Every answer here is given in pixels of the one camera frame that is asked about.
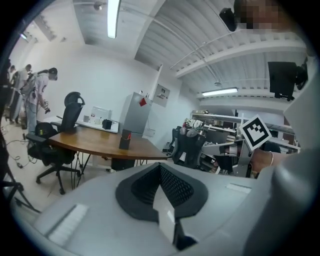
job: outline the red sticker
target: red sticker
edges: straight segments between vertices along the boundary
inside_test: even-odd
[[[144,106],[144,105],[146,105],[147,102],[146,102],[145,98],[143,98],[143,99],[140,101],[139,104],[140,104],[141,107]]]

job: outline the chair base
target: chair base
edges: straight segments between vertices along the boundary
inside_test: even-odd
[[[58,181],[59,181],[59,185],[60,185],[60,189],[59,192],[61,195],[64,195],[66,192],[64,190],[64,186],[62,184],[62,180],[61,180],[61,176],[60,176],[60,171],[65,171],[65,172],[71,172],[71,173],[76,173],[76,175],[78,177],[81,176],[80,170],[76,170],[76,169],[72,169],[66,166],[52,166],[50,167],[48,170],[45,170],[43,173],[41,173],[40,175],[38,175],[36,177],[35,182],[38,184],[41,184],[41,178],[43,178],[44,176],[47,176],[53,172],[56,172],[56,176],[58,177]]]

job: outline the black pen holder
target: black pen holder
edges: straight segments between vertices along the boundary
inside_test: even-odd
[[[124,129],[122,131],[122,136],[120,138],[119,149],[128,150],[129,145],[130,145],[130,141],[131,141],[131,131]]]

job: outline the backpack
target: backpack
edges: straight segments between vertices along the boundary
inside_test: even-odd
[[[21,93],[24,95],[29,95],[32,90],[35,87],[36,78],[38,76],[38,73],[33,73],[29,76],[29,78],[26,80],[26,84],[20,89]]]

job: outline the chair armrest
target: chair armrest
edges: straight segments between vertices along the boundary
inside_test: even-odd
[[[32,141],[34,143],[44,143],[47,139],[46,138],[42,138],[40,136],[34,135],[34,134],[30,134],[28,133],[25,136],[29,141]]]
[[[56,126],[56,128],[58,129],[58,132],[60,132],[61,123],[59,123],[59,122],[51,122],[50,124],[53,125],[53,126]]]

